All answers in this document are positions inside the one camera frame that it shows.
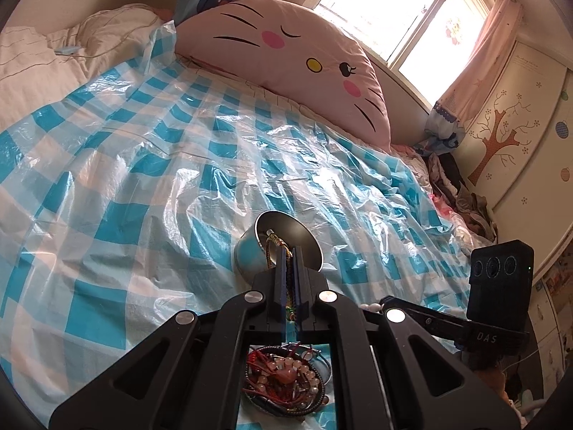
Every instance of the plastic sheet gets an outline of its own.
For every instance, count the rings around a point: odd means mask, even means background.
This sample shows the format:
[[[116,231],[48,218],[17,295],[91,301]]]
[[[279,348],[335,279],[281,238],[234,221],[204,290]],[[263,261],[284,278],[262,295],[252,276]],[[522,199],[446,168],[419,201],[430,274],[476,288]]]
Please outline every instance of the plastic sheet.
[[[400,159],[185,67],[173,45],[167,24],[143,57],[0,134],[0,364],[43,422],[178,310],[245,290],[232,249],[264,210],[305,224],[357,303],[465,310],[468,259]],[[302,424],[246,405],[238,428],[332,425],[332,405]]]

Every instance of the window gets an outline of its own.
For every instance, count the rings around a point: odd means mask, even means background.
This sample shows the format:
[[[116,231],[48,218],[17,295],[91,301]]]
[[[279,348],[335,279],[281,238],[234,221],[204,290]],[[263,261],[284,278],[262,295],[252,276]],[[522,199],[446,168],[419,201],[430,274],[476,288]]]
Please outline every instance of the window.
[[[314,10],[432,106],[463,70],[489,8],[484,0],[320,0]]]

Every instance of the metal bowl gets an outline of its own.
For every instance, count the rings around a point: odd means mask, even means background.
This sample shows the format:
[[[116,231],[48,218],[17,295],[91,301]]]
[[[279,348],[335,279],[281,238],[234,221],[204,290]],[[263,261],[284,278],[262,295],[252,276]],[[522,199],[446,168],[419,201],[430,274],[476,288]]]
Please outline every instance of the metal bowl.
[[[288,247],[300,246],[304,265],[319,271],[323,266],[323,254],[319,243],[310,231],[297,219],[286,213],[269,210],[261,213],[253,225],[245,231],[235,246],[235,263],[241,276],[253,284],[254,275],[268,270],[265,246],[268,230],[273,230]],[[276,262],[276,246],[270,246],[270,259]]]

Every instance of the camera lens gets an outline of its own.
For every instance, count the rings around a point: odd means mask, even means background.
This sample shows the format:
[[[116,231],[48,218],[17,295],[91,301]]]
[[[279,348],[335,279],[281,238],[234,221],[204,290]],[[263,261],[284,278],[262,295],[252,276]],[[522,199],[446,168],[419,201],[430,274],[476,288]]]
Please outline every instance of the camera lens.
[[[517,261],[515,260],[515,257],[513,255],[510,255],[508,258],[506,258],[504,266],[505,266],[505,272],[507,274],[512,274],[517,267]]]
[[[479,276],[481,275],[483,271],[483,263],[481,263],[480,260],[478,260],[476,263],[473,264],[473,274],[475,276]]]
[[[495,278],[500,271],[500,260],[497,257],[490,258],[486,271],[490,278]]]

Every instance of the pillow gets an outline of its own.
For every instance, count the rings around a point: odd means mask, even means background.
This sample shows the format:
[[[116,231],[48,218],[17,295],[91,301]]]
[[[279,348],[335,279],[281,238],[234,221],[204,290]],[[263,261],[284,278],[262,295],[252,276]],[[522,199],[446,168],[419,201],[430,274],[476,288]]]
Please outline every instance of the pillow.
[[[368,57],[310,9],[280,0],[218,6],[177,27],[175,51],[293,99],[389,151],[390,123]]]

